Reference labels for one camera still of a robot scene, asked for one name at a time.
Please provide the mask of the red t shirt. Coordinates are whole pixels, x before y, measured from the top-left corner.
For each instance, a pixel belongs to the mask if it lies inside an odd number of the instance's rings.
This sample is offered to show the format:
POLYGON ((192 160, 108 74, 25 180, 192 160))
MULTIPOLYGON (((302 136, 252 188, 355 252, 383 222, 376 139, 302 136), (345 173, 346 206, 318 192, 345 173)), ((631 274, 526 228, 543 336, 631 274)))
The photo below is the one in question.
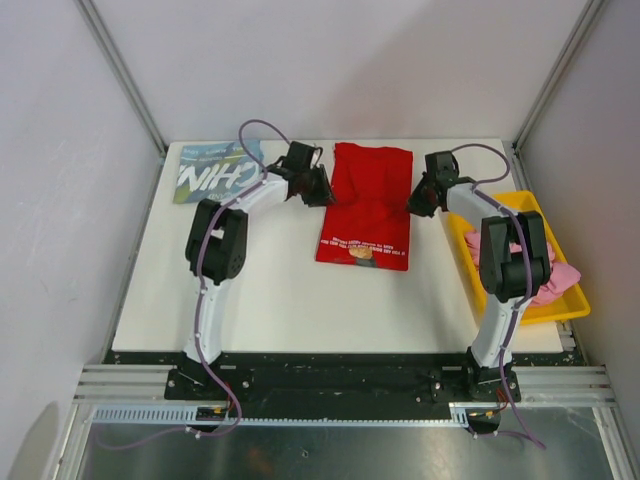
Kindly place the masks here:
POLYGON ((328 206, 315 260, 406 272, 409 269, 413 153, 397 147, 334 146, 328 206))

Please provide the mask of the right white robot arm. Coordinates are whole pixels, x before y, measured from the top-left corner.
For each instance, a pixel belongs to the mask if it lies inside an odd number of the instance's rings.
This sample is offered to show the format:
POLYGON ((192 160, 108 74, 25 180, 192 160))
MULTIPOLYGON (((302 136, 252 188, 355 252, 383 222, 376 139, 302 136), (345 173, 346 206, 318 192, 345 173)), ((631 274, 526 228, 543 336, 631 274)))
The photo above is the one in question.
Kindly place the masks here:
POLYGON ((437 210, 463 217, 480 234, 479 277, 487 305, 462 366, 461 388, 473 401, 510 391, 511 343, 526 309, 551 277, 544 220, 535 210, 516 211, 460 174, 452 151, 425 156, 426 171, 407 210, 432 217, 437 210))

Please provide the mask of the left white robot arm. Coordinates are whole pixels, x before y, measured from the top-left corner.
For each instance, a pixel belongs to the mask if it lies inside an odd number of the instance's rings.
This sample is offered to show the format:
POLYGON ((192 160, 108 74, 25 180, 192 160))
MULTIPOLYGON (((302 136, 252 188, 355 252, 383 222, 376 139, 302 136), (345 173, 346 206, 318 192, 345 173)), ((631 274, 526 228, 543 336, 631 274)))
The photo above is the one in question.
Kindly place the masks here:
POLYGON ((212 364, 222 353, 221 330, 232 281, 247 257, 249 220, 292 197, 309 207, 335 202, 325 166, 323 149, 293 141, 285 155, 259 167, 259 177, 222 202, 198 203, 185 247, 191 273, 198 280, 198 297, 190 336, 178 371, 197 398, 214 397, 221 387, 212 364))

